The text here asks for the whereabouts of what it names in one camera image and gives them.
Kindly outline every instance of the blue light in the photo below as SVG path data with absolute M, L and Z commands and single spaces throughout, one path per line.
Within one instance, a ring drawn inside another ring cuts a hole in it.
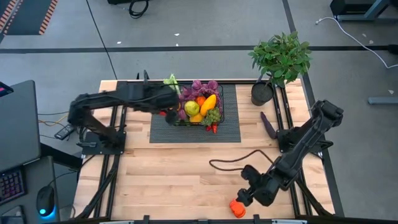
M 44 220 L 53 220 L 55 218 L 55 211 L 56 210 L 57 210 L 57 208 L 56 208 L 56 206 L 54 206 L 54 209 L 52 210 L 52 212 L 49 215 L 47 215 L 46 217 L 42 217 L 42 219 L 44 219 Z

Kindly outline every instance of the orange toy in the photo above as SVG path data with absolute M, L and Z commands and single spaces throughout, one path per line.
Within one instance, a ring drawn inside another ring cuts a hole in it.
M 241 202 L 237 202 L 236 199 L 229 203 L 229 207 L 236 218 L 242 218 L 246 214 L 246 209 L 244 209 L 243 204 Z
M 206 101 L 206 97 L 204 97 L 204 96 L 198 96 L 198 97 L 195 99 L 195 101 L 196 101 L 196 103 L 199 104 L 199 106 L 202 106 L 203 103 Z

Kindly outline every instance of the gray concrete floor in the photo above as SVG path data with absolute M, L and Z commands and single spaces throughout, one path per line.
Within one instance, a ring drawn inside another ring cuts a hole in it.
M 126 5 L 89 2 L 107 47 L 254 45 L 273 34 L 289 33 L 279 0 L 156 0 L 138 20 L 123 11 Z M 300 39 L 315 46 L 356 45 L 332 21 L 315 25 L 320 17 L 331 16 L 329 3 L 289 0 Z M 393 8 L 389 13 L 397 15 Z M 370 40 L 374 45 L 398 44 L 396 24 L 350 22 L 343 27 L 367 44 Z M 101 48 L 102 44 L 88 7 L 80 0 L 59 0 L 45 35 L 5 36 L 0 43 L 0 49 L 88 47 Z M 398 57 L 378 53 L 388 64 L 398 63 Z M 120 79 L 133 79 L 143 69 L 151 78 L 164 78 L 170 73 L 177 78 L 258 76 L 245 50 L 119 52 L 110 53 L 110 57 Z M 398 68 L 386 70 L 365 51 L 314 52 L 312 57 L 309 76 L 315 98 L 326 98 L 345 110 L 343 124 L 326 135 L 335 142 L 330 155 L 345 215 L 398 220 L 398 109 L 369 106 L 366 101 L 369 96 L 391 96 L 388 90 L 398 92 Z M 0 71 L 0 80 L 10 85 L 28 79 L 36 82 L 41 113 L 66 111 L 77 95 L 94 93 L 101 80 L 114 79 L 105 53 L 0 54 Z M 40 118 L 55 121 L 60 117 Z M 53 136 L 58 130 L 40 125 L 41 134 Z M 69 154 L 80 153 L 76 134 L 69 141 L 42 141 Z M 62 167 L 56 170 L 58 174 L 68 172 Z M 60 207 L 72 203 L 75 179 L 75 175 L 68 175 L 57 181 L 65 186 L 58 188 L 65 196 L 60 197 Z

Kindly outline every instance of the computer monitor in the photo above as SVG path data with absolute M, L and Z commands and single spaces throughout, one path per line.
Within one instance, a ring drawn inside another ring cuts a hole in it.
M 40 157 L 35 83 L 7 87 L 0 86 L 0 172 Z

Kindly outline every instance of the desk leg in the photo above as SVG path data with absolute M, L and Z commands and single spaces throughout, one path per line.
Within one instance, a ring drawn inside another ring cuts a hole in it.
M 42 157 L 52 156 L 53 161 L 57 164 L 67 166 L 75 170 L 79 170 L 81 163 L 83 162 L 83 159 L 61 152 L 58 149 L 54 149 L 53 147 L 43 143 L 40 143 L 40 148 L 42 151 Z

